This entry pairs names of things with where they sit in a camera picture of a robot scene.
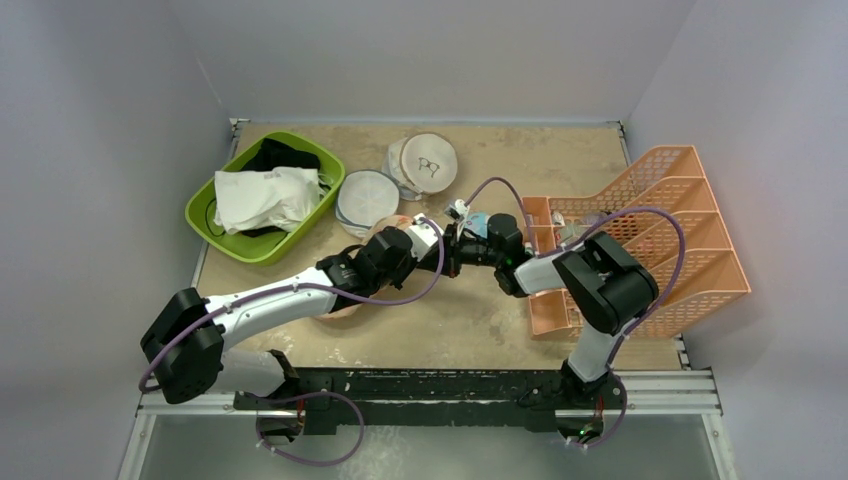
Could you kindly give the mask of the floral mesh laundry bag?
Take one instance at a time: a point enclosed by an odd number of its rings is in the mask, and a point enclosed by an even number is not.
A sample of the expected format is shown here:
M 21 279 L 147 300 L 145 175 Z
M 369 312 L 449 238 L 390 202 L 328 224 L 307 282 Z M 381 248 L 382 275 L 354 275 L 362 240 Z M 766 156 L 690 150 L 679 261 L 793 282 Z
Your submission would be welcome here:
M 366 245 L 367 242 L 379 231 L 381 231 L 385 227 L 395 227 L 399 230 L 406 230 L 413 224 L 413 219 L 406 215 L 390 215 L 379 220 L 374 226 L 372 226 L 365 236 L 361 239 L 360 244 L 362 246 Z M 351 305 L 346 308 L 343 308 L 339 311 L 320 315 L 317 317 L 318 320 L 321 321 L 335 321 L 342 318 L 349 317 L 353 315 L 357 310 L 359 310 L 361 304 Z

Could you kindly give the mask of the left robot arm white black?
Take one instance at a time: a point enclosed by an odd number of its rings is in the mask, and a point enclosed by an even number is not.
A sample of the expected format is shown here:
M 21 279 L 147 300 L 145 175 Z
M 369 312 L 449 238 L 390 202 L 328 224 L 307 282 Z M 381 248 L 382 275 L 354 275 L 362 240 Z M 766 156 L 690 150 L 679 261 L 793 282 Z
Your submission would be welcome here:
M 425 260 L 444 263 L 438 230 L 425 224 L 386 227 L 364 245 L 262 287 L 209 297 L 194 287 L 179 290 L 140 340 L 148 366 L 138 387 L 143 393 L 161 392 L 170 404 L 222 389 L 246 391 L 272 408 L 287 408 L 297 399 L 298 382 L 286 373 L 284 355 L 251 354 L 238 344 L 295 320 L 378 305 L 380 290 L 401 288 Z

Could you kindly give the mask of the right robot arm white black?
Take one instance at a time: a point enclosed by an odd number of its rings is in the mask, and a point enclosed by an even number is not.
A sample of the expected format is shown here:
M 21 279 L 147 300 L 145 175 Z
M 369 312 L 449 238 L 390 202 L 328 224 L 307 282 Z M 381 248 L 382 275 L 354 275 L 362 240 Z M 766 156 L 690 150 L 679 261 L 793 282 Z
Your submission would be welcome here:
M 495 214 L 486 234 L 466 233 L 455 222 L 444 233 L 442 273 L 457 276 L 466 265 L 494 270 L 499 288 L 524 298 L 564 289 L 583 317 L 577 346 L 561 367 L 561 392 L 576 407 L 596 399 L 609 376 L 614 347 L 660 296 L 654 277 L 622 245 L 600 231 L 576 248 L 541 257 L 525 246 L 516 219 Z

